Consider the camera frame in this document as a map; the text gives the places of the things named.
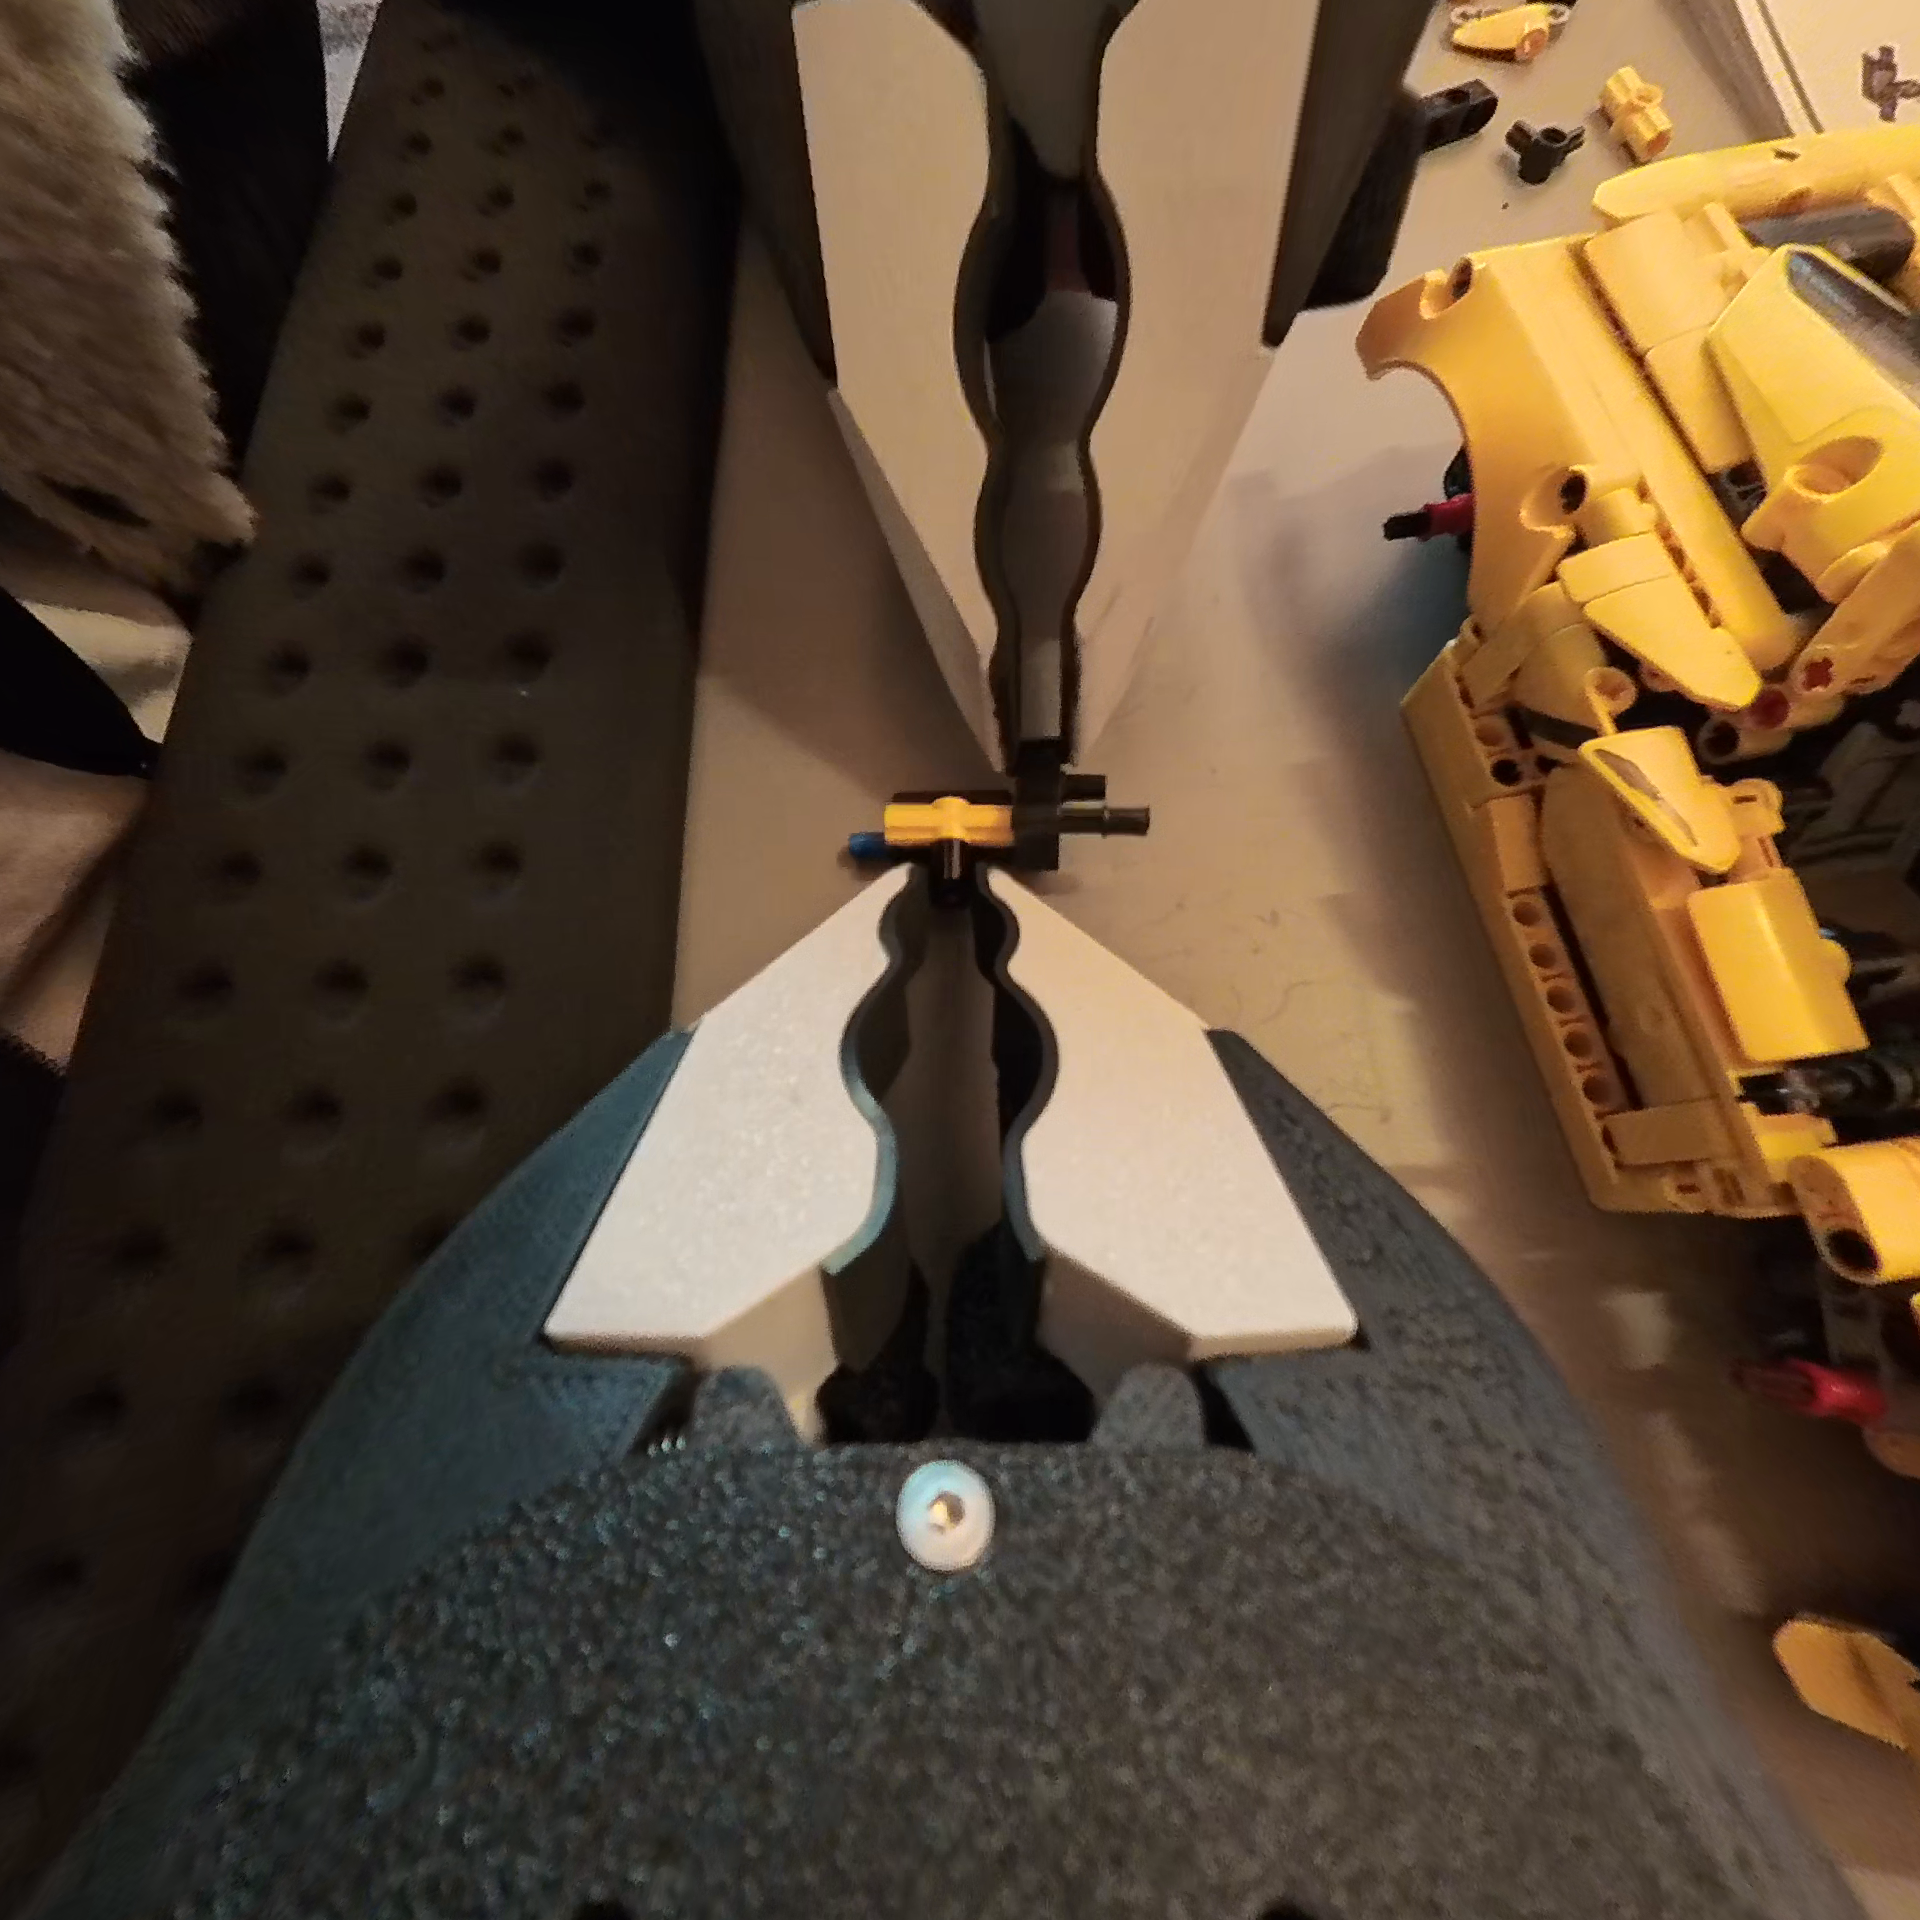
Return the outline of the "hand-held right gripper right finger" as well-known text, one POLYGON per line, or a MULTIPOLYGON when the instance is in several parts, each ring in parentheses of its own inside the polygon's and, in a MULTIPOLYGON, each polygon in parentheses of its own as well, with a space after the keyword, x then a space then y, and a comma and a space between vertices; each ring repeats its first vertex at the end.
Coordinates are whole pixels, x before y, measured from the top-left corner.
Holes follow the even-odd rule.
POLYGON ((1141 1366, 1354 1344, 1357 1309, 1206 1021, 1039 893, 982 870, 999 1216, 947 1306, 951 1423, 1090 1436, 1141 1366))

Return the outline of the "black brick connector with pins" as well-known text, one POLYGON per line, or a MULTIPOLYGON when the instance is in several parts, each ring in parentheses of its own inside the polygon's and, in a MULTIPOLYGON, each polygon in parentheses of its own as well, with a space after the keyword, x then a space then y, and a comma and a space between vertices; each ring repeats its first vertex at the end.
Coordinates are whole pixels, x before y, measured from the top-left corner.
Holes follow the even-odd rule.
POLYGON ((1077 773, 1061 738, 1034 738, 1015 757, 1015 843, 1008 864, 1022 872, 1056 872, 1074 836, 1147 836, 1151 812, 1108 798, 1104 775, 1077 773))

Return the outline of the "open instruction booklet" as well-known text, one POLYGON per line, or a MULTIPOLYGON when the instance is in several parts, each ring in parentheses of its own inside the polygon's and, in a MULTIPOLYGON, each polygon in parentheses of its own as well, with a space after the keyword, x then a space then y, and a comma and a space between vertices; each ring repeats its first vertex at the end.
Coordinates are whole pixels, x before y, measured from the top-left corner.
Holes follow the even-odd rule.
POLYGON ((1790 133, 1918 124, 1915 3, 1739 3, 1790 133))

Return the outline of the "yellow and black brick subassembly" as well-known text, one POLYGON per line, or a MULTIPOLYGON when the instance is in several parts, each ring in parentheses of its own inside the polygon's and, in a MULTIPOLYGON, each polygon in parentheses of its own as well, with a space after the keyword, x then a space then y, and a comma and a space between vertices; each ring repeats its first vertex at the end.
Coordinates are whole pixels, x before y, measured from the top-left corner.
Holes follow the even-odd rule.
POLYGON ((907 868, 936 907, 967 907, 975 870, 1008 864, 1019 851, 1015 806, 997 798, 932 796, 888 800, 879 824, 847 836, 847 862, 864 870, 907 868))

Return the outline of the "black dimpled foam mat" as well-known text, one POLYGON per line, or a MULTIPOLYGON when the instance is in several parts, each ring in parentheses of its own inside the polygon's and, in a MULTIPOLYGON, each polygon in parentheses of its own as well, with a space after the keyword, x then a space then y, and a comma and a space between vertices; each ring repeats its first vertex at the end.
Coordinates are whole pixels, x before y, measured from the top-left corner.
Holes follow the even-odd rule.
POLYGON ((5 1907, 667 1021, 735 198, 690 4, 382 4, 5 1300, 5 1907))

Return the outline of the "pile of small brick parts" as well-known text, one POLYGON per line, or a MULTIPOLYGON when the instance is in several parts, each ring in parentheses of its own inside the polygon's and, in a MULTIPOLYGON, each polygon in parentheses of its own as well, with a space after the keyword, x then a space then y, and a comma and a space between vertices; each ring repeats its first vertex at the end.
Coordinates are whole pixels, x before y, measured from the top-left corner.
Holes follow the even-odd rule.
POLYGON ((1562 3, 1455 4, 1446 12, 1453 53, 1507 63, 1531 63, 1564 35, 1572 15, 1562 3))

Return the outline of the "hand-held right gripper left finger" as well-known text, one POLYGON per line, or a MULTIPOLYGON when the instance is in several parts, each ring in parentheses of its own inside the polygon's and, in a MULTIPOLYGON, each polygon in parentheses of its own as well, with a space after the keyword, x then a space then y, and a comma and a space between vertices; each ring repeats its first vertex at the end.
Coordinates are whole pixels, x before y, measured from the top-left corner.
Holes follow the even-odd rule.
POLYGON ((544 1320, 562 1352, 765 1373, 802 1432, 904 1307, 900 1147, 925 876, 899 867, 679 1035, 679 1054, 544 1320))

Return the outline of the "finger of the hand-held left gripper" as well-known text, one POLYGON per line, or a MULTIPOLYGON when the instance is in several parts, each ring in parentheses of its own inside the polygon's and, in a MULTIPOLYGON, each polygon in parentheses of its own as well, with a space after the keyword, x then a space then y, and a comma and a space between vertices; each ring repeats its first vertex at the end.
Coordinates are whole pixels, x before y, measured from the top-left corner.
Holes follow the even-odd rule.
POLYGON ((832 415, 949 692, 992 765, 1019 740, 984 342, 1015 163, 975 53, 907 3, 791 15, 832 338, 832 415))
POLYGON ((1094 205, 1117 326, 1088 431, 1094 552, 1072 607, 1072 755, 1131 686, 1271 364, 1264 312, 1314 3, 1141 3, 1094 71, 1094 205))

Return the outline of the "yellow brick panel piece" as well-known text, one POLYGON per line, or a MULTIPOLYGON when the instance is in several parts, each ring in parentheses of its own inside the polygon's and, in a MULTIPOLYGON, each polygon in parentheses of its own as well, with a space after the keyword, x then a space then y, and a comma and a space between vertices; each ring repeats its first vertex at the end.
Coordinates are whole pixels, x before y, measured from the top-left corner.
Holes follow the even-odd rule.
POLYGON ((1814 1715, 1918 1762, 1915 1627, 1792 1616, 1771 1635, 1771 1653, 1792 1692, 1814 1715))

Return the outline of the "yellow toy brick car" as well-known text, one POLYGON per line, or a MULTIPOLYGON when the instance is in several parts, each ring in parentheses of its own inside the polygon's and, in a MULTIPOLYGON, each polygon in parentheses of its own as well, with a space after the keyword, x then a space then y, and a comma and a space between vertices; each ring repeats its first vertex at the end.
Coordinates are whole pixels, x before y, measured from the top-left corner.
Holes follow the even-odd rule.
POLYGON ((1915 128, 1607 181, 1382 296, 1470 555, 1403 714, 1600 1210, 1773 1229, 1742 1384, 1915 1478, 1915 128))

